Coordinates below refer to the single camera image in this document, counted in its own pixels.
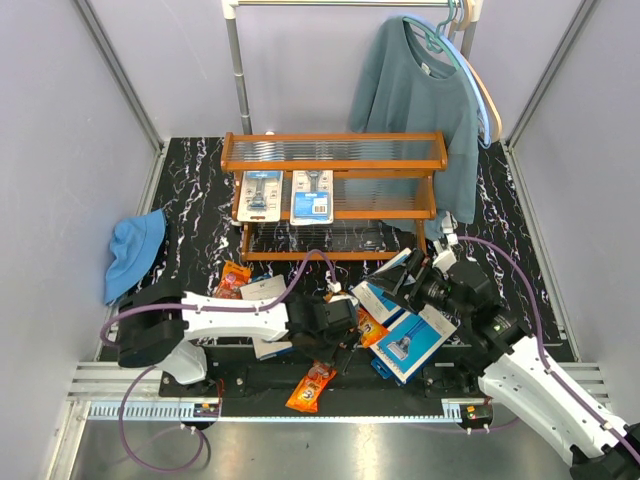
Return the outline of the orange BIC razor bag front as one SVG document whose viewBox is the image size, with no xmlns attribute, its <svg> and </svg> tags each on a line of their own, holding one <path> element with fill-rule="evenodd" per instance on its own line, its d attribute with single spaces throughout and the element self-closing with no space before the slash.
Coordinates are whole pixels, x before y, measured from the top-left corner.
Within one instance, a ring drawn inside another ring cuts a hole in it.
<svg viewBox="0 0 640 480">
<path fill-rule="evenodd" d="M 333 367 L 315 361 L 298 383 L 285 406 L 302 413 L 316 413 L 321 393 L 336 375 L 337 371 Z"/>
</svg>

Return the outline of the Gillette razor blister pack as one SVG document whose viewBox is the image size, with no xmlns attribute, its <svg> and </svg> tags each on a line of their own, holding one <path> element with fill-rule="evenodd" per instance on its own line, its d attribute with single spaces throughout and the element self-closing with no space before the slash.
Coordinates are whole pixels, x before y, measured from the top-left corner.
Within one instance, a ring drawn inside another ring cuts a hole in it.
<svg viewBox="0 0 640 480">
<path fill-rule="evenodd" d="M 294 226 L 328 225 L 334 221 L 333 172 L 294 171 L 290 218 Z"/>
</svg>

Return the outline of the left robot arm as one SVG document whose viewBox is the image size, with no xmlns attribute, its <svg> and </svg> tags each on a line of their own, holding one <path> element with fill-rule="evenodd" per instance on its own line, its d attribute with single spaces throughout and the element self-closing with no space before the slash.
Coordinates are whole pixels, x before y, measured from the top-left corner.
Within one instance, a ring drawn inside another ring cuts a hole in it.
<svg viewBox="0 0 640 480">
<path fill-rule="evenodd" d="M 216 372 L 202 338 L 246 337 L 289 342 L 305 356 L 333 364 L 336 352 L 357 342 L 359 301 L 349 294 L 329 300 L 288 293 L 267 300 L 212 298 L 179 288 L 133 297 L 117 315 L 117 363 L 123 368 L 157 367 L 196 396 L 215 386 Z"/>
</svg>

